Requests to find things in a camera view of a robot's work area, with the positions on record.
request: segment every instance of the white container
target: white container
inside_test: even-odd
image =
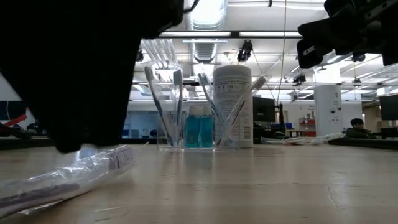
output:
[[[241,95],[251,86],[251,70],[242,65],[227,65],[213,72],[214,101],[229,116]],[[222,128],[216,119],[216,139]],[[242,148],[253,147],[253,98],[250,96],[238,116],[231,138]]]

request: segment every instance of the bottle cap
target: bottle cap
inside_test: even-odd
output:
[[[211,107],[210,106],[204,106],[202,108],[202,115],[211,115],[212,111],[211,111]]]
[[[188,107],[188,114],[189,115],[200,116],[201,115],[201,108],[199,106],[189,106]]]

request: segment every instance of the blue bottle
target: blue bottle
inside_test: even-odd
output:
[[[190,106],[185,120],[185,147],[199,147],[201,108]]]
[[[210,106],[204,106],[200,119],[200,146],[213,147],[213,116]]]

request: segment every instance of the table surface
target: table surface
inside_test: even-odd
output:
[[[0,178],[73,162],[52,147],[0,151]],[[0,224],[397,223],[398,152],[341,146],[143,149],[138,165],[87,194]]]

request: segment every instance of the person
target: person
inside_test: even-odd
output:
[[[351,120],[352,128],[348,128],[346,131],[347,138],[356,139],[375,139],[372,132],[363,128],[363,120],[361,118],[354,118]]]

